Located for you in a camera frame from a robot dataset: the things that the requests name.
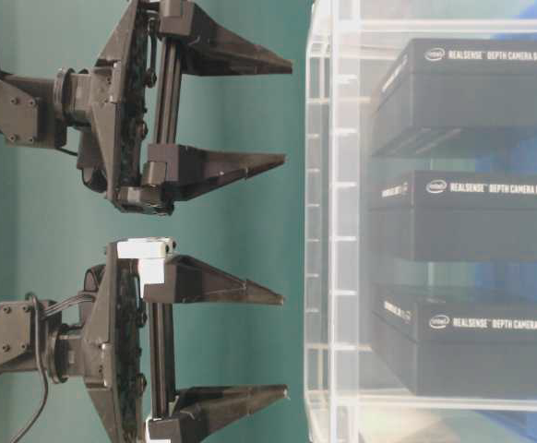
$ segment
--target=camera box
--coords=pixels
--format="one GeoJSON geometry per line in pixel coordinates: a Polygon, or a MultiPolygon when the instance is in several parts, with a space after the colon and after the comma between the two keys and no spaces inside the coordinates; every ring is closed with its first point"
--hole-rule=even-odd
{"type": "Polygon", "coordinates": [[[369,188],[371,250],[413,261],[537,261],[537,175],[414,171],[369,188]]]}
{"type": "Polygon", "coordinates": [[[370,155],[513,147],[537,134],[537,41],[413,39],[372,96],[370,155]]]}

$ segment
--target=transparent display box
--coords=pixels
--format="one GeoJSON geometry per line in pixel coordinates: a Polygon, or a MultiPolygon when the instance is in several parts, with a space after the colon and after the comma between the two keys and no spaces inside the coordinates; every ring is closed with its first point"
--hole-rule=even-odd
{"type": "Polygon", "coordinates": [[[537,1],[316,0],[314,443],[537,441],[537,1]]]}

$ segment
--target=screw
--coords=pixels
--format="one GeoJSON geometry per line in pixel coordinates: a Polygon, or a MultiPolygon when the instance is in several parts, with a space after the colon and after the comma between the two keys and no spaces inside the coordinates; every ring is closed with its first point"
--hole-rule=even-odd
{"type": "Polygon", "coordinates": [[[140,310],[137,312],[137,327],[143,328],[148,323],[148,314],[145,310],[140,310]]]}
{"type": "Polygon", "coordinates": [[[146,72],[146,86],[148,88],[153,88],[156,86],[156,82],[158,81],[158,76],[156,76],[156,72],[153,69],[148,69],[146,72]]]}
{"type": "Polygon", "coordinates": [[[148,380],[146,379],[146,376],[139,373],[136,377],[136,390],[137,395],[141,397],[143,393],[146,391],[146,387],[148,386],[148,380]]]}
{"type": "Polygon", "coordinates": [[[148,124],[146,122],[137,123],[137,134],[144,140],[148,136],[148,124]]]}

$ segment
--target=metal bracket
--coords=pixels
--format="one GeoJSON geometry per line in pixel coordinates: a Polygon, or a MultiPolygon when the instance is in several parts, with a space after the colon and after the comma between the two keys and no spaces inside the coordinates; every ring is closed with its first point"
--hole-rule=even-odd
{"type": "Polygon", "coordinates": [[[37,141],[40,111],[39,99],[0,79],[0,130],[10,143],[37,141]]]}

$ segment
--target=teal wall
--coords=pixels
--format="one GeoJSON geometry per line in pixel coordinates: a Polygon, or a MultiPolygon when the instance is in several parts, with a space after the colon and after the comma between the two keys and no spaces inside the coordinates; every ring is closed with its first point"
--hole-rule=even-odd
{"type": "MultiPolygon", "coordinates": [[[[103,262],[106,243],[128,236],[173,236],[179,252],[287,297],[284,308],[176,308],[180,387],[284,382],[291,388],[289,401],[208,441],[303,442],[304,42],[309,2],[199,3],[228,28],[292,59],[295,75],[186,78],[179,141],[212,150],[285,152],[287,164],[179,204],[171,218],[155,218],[115,211],[82,186],[74,159],[14,149],[0,138],[0,301],[21,299],[27,291],[61,300],[80,289],[85,269],[103,262]]],[[[0,0],[2,68],[49,78],[61,66],[90,66],[125,7],[122,0],[0,0]]],[[[153,109],[152,95],[149,104],[153,109]]],[[[74,149],[77,134],[69,135],[68,147],[74,149]]],[[[148,354],[143,364],[148,374],[148,354]]],[[[0,443],[29,419],[39,401],[39,386],[36,374],[0,377],[0,443]]],[[[52,385],[48,407],[25,441],[108,440],[82,382],[70,380],[52,385]]]]}

